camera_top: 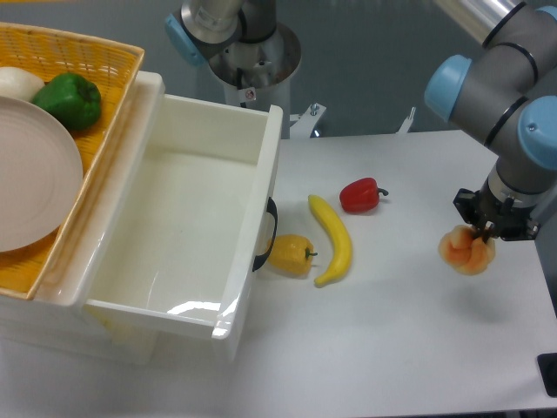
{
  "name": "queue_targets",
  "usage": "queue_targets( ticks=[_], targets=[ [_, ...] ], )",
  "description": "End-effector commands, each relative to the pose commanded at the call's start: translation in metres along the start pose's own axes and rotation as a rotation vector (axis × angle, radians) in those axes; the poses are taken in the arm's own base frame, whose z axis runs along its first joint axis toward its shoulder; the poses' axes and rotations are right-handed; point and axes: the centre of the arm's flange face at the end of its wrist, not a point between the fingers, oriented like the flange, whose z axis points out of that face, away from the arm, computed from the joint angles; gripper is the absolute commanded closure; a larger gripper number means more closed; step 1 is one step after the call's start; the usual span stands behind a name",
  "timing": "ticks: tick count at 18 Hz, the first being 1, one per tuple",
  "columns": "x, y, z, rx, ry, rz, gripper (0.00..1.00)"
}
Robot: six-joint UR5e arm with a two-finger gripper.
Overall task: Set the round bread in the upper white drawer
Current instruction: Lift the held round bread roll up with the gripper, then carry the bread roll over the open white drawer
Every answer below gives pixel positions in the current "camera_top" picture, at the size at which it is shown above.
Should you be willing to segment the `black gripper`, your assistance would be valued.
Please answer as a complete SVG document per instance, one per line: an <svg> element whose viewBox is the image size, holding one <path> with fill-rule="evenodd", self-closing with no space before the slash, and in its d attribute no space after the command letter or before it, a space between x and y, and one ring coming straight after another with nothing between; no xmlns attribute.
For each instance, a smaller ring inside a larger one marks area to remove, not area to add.
<svg viewBox="0 0 557 418"><path fill-rule="evenodd" d="M535 240L540 223L531 217L533 208L521 208L516 203L512 197L499 200L488 187L475 192L461 188L453 199L453 205L469 225L473 239L481 237L483 242L490 239Z"/></svg>

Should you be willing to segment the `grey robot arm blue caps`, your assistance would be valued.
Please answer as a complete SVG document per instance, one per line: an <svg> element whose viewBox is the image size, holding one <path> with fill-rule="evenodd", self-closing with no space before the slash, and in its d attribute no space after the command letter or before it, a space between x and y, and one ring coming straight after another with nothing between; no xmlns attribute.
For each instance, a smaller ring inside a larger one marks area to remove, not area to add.
<svg viewBox="0 0 557 418"><path fill-rule="evenodd" d="M426 105L497 156L478 191L453 204L482 239L533 240L532 215L556 184L556 97L527 94L556 68L556 9L525 1L439 1L485 53L448 58L432 75Z"/></svg>

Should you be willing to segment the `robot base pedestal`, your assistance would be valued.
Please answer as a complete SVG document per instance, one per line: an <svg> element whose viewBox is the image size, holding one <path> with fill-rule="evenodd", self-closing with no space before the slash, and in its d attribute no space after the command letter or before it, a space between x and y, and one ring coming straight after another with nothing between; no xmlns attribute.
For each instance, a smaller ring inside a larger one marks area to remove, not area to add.
<svg viewBox="0 0 557 418"><path fill-rule="evenodd" d="M280 107L282 137L290 137L291 81L302 53L295 33L278 21L275 1L184 1L164 26L184 61L209 66L227 104Z"/></svg>

